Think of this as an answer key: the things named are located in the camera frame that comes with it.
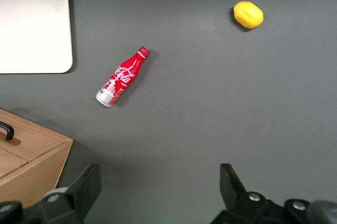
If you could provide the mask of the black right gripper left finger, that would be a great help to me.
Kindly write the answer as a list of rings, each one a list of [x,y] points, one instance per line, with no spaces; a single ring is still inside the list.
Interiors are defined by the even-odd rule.
[[[52,190],[40,200],[41,223],[84,223],[101,189],[100,165],[90,164],[69,187]]]

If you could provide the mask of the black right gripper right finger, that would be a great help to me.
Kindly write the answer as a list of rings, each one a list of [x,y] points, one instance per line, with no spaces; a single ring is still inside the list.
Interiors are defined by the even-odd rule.
[[[283,223],[283,208],[253,191],[246,191],[230,164],[220,164],[220,193],[225,210],[212,223]]]

